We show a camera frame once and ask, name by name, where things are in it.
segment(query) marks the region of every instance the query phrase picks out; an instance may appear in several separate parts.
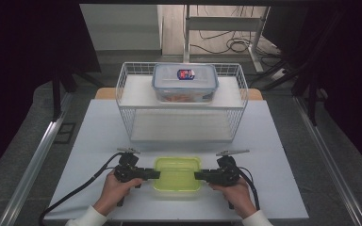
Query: hand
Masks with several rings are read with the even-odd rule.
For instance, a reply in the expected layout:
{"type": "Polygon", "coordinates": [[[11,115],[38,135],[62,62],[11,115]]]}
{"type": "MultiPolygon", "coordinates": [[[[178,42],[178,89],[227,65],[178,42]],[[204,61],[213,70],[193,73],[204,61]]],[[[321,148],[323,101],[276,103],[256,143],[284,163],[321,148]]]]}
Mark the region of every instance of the hand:
{"type": "Polygon", "coordinates": [[[243,178],[239,178],[234,186],[218,186],[209,184],[213,190],[219,190],[223,196],[234,205],[235,211],[241,218],[247,218],[257,210],[249,195],[249,186],[243,178]]]}
{"type": "Polygon", "coordinates": [[[112,170],[107,175],[101,197],[93,208],[103,216],[107,216],[116,207],[117,202],[129,194],[131,187],[138,186],[141,183],[141,178],[135,178],[129,182],[121,183],[116,179],[114,170],[112,170]]]}

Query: white wire basket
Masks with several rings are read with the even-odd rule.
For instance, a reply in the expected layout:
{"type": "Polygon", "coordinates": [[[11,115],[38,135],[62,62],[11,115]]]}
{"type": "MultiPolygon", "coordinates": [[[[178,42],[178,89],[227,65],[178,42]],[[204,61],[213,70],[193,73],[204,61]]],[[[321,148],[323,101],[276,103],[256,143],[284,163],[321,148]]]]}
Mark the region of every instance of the white wire basket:
{"type": "Polygon", "coordinates": [[[239,64],[212,64],[219,87],[207,105],[163,104],[152,87],[155,62],[125,62],[116,101],[132,142],[232,142],[248,103],[239,64]]]}

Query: table surface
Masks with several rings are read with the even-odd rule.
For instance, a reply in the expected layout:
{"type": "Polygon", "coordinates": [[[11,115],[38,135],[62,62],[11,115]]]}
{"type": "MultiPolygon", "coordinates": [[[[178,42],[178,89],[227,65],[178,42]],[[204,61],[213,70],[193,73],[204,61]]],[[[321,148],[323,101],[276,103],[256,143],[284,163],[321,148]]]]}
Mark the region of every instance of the table surface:
{"type": "MultiPolygon", "coordinates": [[[[268,218],[308,218],[281,141],[265,101],[249,101],[232,143],[130,143],[116,102],[92,100],[51,204],[82,185],[119,147],[141,151],[138,167],[152,168],[158,156],[197,156],[202,169],[218,167],[215,153],[249,149],[235,155],[238,166],[254,176],[260,206],[268,218]]],[[[117,165],[118,159],[110,164],[117,165]]],[[[71,197],[46,219],[78,218],[100,195],[105,176],[71,197]]],[[[240,220],[222,194],[206,183],[196,192],[163,192],[143,183],[108,217],[120,221],[240,220]]]]}

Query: cable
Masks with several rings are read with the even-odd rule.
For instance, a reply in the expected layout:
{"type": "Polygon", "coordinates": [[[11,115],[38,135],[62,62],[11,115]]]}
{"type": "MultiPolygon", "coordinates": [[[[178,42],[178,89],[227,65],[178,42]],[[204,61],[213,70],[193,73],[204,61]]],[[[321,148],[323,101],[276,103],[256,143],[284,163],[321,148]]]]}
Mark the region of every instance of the cable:
{"type": "Polygon", "coordinates": [[[266,63],[263,59],[264,59],[264,58],[279,58],[279,57],[280,57],[280,56],[271,56],[271,55],[262,56],[262,57],[260,58],[260,62],[261,62],[262,64],[268,66],[268,67],[273,67],[273,66],[275,66],[278,62],[275,63],[275,64],[273,64],[273,65],[270,65],[270,64],[266,63]]]}
{"type": "MultiPolygon", "coordinates": [[[[199,16],[199,5],[196,6],[196,12],[197,12],[197,15],[199,16]]],[[[227,31],[227,32],[221,33],[220,35],[215,35],[215,36],[210,36],[210,37],[203,37],[202,33],[201,33],[201,30],[199,30],[199,36],[201,37],[202,40],[210,40],[210,39],[214,39],[214,38],[226,35],[226,34],[231,33],[231,32],[232,31],[227,31]]]]}
{"type": "Polygon", "coordinates": [[[199,46],[199,45],[190,44],[190,46],[193,46],[193,47],[196,47],[196,48],[202,49],[202,50],[204,50],[204,51],[206,51],[206,52],[208,52],[208,53],[210,53],[210,54],[223,54],[223,53],[228,52],[228,50],[230,50],[230,49],[227,49],[227,50],[224,50],[224,51],[221,51],[221,52],[212,52],[212,51],[207,50],[207,49],[205,49],[204,47],[199,46]]]}
{"type": "Polygon", "coordinates": [[[234,15],[234,13],[236,13],[238,11],[239,11],[239,6],[236,6],[234,11],[232,11],[231,16],[234,15]]]}
{"type": "Polygon", "coordinates": [[[241,53],[245,52],[246,50],[248,50],[250,41],[246,40],[246,39],[241,39],[241,38],[234,38],[234,36],[233,36],[233,38],[231,38],[230,40],[227,41],[227,43],[226,43],[227,47],[230,50],[232,50],[233,52],[238,53],[238,54],[241,54],[241,53]],[[237,44],[243,45],[244,48],[242,50],[233,49],[232,47],[237,44]]]}
{"type": "Polygon", "coordinates": [[[253,86],[253,84],[269,75],[272,75],[273,73],[275,73],[275,71],[281,69],[282,67],[284,67],[284,65],[286,65],[287,62],[285,60],[280,60],[278,63],[276,63],[274,66],[272,66],[271,68],[269,68],[265,73],[261,74],[260,77],[254,79],[251,84],[248,86],[248,88],[251,88],[253,86]]]}
{"type": "Polygon", "coordinates": [[[245,8],[245,6],[242,7],[242,10],[240,11],[240,15],[239,17],[242,17],[242,14],[243,14],[243,9],[245,8]]]}
{"type": "Polygon", "coordinates": [[[240,169],[243,169],[243,170],[246,170],[248,173],[249,173],[249,175],[251,176],[251,180],[252,180],[252,183],[255,183],[254,182],[254,177],[252,176],[252,173],[250,172],[250,171],[248,171],[248,169],[246,169],[246,168],[244,168],[244,167],[239,167],[240,169]]]}
{"type": "Polygon", "coordinates": [[[121,155],[123,153],[115,153],[113,156],[111,156],[108,161],[105,163],[105,165],[100,168],[86,183],[84,183],[84,185],[79,186],[78,188],[76,188],[74,191],[70,192],[68,195],[66,195],[65,197],[61,198],[59,201],[57,201],[56,203],[54,203],[53,205],[49,206],[47,209],[45,209],[39,217],[39,224],[41,226],[44,226],[43,224],[43,219],[45,218],[46,214],[48,214],[49,212],[51,212],[53,209],[55,209],[56,207],[58,207],[60,204],[64,203],[65,201],[67,201],[68,199],[70,199],[73,195],[77,194],[78,192],[80,192],[81,190],[83,190],[85,187],[89,186],[96,178],[98,178],[103,171],[107,170],[108,167],[107,165],[111,162],[111,160],[113,160],[113,158],[115,158],[118,155],[121,155]]]}
{"type": "Polygon", "coordinates": [[[252,190],[252,193],[254,194],[256,210],[260,210],[260,203],[258,202],[257,190],[255,189],[254,183],[251,181],[251,179],[249,179],[248,176],[245,175],[245,173],[243,173],[242,170],[240,170],[240,168],[236,167],[236,169],[239,171],[239,175],[241,175],[243,179],[245,179],[245,181],[248,183],[249,187],[252,190]]]}

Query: white sleeve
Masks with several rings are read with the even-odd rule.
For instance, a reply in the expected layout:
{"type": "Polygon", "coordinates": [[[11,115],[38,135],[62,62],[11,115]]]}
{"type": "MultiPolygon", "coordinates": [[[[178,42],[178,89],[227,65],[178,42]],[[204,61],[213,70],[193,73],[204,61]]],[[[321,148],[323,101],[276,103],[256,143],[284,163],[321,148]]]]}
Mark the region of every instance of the white sleeve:
{"type": "Polygon", "coordinates": [[[101,226],[107,221],[107,217],[99,214],[92,206],[88,207],[87,212],[77,219],[70,219],[66,226],[101,226]]]}
{"type": "Polygon", "coordinates": [[[242,224],[243,226],[272,226],[261,210],[245,218],[242,224]]]}

